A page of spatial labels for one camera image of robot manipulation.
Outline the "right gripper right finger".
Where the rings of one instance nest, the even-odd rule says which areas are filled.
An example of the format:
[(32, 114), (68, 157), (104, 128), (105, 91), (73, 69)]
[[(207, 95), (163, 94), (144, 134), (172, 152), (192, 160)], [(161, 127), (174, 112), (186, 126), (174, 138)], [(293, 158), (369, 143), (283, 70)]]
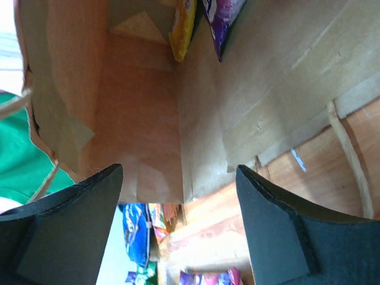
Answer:
[(330, 210), (236, 169), (256, 284), (378, 284), (379, 221)]

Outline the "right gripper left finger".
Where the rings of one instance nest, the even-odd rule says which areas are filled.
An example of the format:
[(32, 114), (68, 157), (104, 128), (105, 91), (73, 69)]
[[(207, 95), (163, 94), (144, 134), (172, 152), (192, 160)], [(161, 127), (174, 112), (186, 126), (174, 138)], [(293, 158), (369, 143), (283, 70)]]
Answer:
[(123, 181), (113, 164), (1, 214), (1, 284), (95, 284)]

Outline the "purple Foxs candy bag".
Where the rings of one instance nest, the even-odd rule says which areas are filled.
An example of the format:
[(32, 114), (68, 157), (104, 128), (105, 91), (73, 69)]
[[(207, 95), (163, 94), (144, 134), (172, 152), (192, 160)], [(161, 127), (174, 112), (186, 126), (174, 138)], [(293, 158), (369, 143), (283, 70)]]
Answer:
[(243, 285), (240, 271), (231, 268), (219, 273), (187, 273), (180, 272), (180, 285)]
[(246, 0), (203, 0), (203, 12), (213, 38), (213, 45), (221, 62), (231, 26)]

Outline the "blue Doritos chip bag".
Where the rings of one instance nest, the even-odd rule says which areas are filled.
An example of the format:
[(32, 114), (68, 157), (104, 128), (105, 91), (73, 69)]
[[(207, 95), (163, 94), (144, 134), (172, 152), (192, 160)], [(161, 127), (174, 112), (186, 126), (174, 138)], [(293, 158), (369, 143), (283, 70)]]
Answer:
[(119, 204), (126, 252), (139, 267), (146, 268), (150, 257), (151, 218), (148, 204)]

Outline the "yellow green candy bag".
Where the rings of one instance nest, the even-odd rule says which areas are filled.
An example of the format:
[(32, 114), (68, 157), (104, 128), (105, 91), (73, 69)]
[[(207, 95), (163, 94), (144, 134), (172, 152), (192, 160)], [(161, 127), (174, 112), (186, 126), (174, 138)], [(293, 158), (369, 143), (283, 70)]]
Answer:
[(158, 285), (157, 263), (149, 261), (146, 268), (138, 266), (136, 271), (129, 271), (125, 284)]

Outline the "red brown paper bag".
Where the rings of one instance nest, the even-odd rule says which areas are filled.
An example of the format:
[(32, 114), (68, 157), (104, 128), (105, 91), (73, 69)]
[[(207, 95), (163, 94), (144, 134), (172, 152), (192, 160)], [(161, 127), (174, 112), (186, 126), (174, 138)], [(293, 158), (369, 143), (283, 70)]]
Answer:
[(124, 202), (189, 202), (260, 174), (379, 216), (379, 2), (247, 1), (221, 62), (202, 17), (177, 63), (174, 2), (2, 1), (1, 94), (24, 99), (56, 192), (111, 164)]

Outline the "orange Tops candy bag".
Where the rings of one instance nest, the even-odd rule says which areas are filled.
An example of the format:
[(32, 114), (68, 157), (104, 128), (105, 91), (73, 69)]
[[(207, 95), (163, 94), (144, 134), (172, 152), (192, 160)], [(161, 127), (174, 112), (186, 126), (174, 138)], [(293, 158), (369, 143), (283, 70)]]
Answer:
[(180, 204), (148, 203), (151, 224), (158, 245), (175, 230), (180, 209)]

